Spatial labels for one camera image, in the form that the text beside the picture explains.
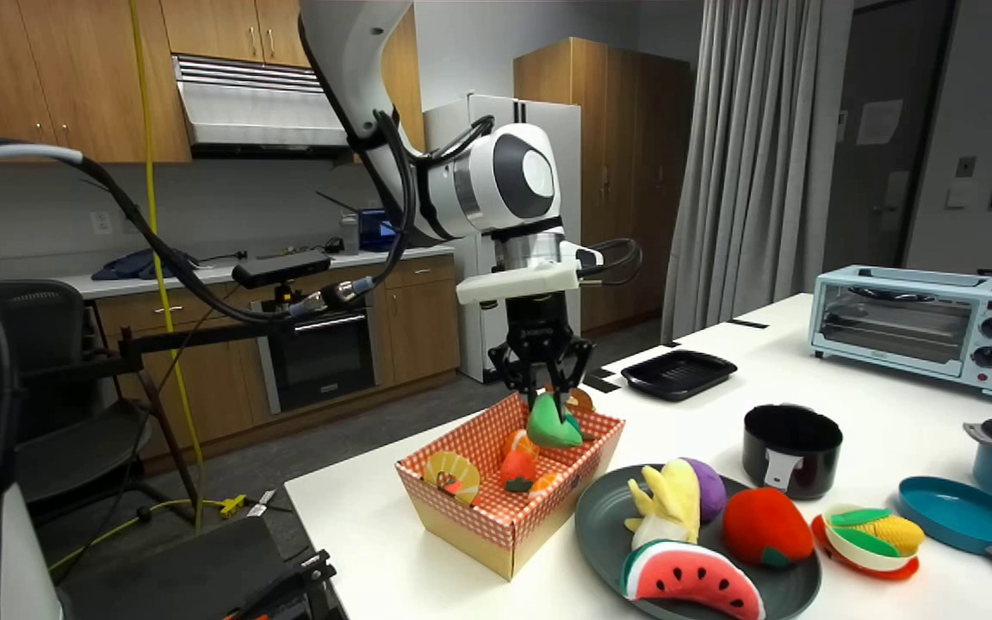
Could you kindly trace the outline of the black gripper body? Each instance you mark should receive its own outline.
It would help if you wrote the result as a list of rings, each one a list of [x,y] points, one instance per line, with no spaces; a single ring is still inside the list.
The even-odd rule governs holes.
[[[504,381],[579,381],[592,343],[567,324],[562,291],[517,296],[508,303],[508,342],[488,352]]]

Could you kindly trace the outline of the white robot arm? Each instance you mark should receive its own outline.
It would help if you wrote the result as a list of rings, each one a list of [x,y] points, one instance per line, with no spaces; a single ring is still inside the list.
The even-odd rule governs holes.
[[[508,342],[488,352],[528,402],[554,405],[584,381],[590,343],[567,324],[603,256],[565,233],[550,135],[531,119],[473,116],[416,147],[387,89],[381,51],[415,0],[300,0],[300,41],[402,241],[485,241],[497,264],[455,286],[461,306],[501,306]]]

